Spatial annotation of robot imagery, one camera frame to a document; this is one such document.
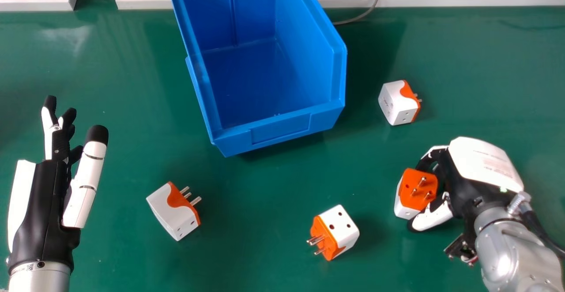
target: green tabletop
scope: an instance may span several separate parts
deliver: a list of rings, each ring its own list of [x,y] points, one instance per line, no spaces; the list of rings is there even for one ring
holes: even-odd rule
[[[442,252],[461,221],[413,234],[393,214],[404,168],[459,135],[507,151],[565,242],[565,8],[387,8],[338,31],[349,65],[335,128],[226,159],[208,140],[172,11],[79,0],[73,13],[0,14],[0,238],[16,160],[42,159],[39,110],[52,94],[60,111],[78,109],[75,143],[92,124],[110,131],[75,292],[484,291],[479,268]],[[422,111],[390,127],[376,97],[398,79]],[[181,242],[145,202],[169,180],[203,198],[202,225]],[[336,204],[361,236],[327,262],[305,240]]]

